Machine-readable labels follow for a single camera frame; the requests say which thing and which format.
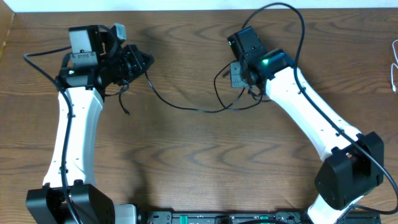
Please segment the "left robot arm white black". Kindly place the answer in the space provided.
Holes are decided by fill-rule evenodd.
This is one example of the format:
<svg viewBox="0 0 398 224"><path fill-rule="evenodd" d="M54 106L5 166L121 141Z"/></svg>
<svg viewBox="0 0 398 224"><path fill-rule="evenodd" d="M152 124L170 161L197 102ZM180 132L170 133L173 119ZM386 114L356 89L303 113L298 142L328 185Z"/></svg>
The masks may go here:
<svg viewBox="0 0 398 224"><path fill-rule="evenodd" d="M132 204L116 205L96 187L95 139L110 84L121 92L146 73L153 56L126 43L122 24L68 30L59 74L59 121L49 169L39 189L27 193L26 207L37 223L137 223Z"/></svg>

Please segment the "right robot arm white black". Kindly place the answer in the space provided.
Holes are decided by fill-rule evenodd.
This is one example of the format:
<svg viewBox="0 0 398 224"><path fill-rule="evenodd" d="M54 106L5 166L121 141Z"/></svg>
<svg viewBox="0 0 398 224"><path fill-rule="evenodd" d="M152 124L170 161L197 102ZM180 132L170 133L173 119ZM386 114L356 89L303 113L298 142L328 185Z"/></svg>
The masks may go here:
<svg viewBox="0 0 398 224"><path fill-rule="evenodd" d="M252 27L228 37L236 62L230 66L234 88L258 87L300 127L323 162L308 208L312 223L337 223L383 182L384 143L375 133L363 135L329 107L282 49L268 51Z"/></svg>

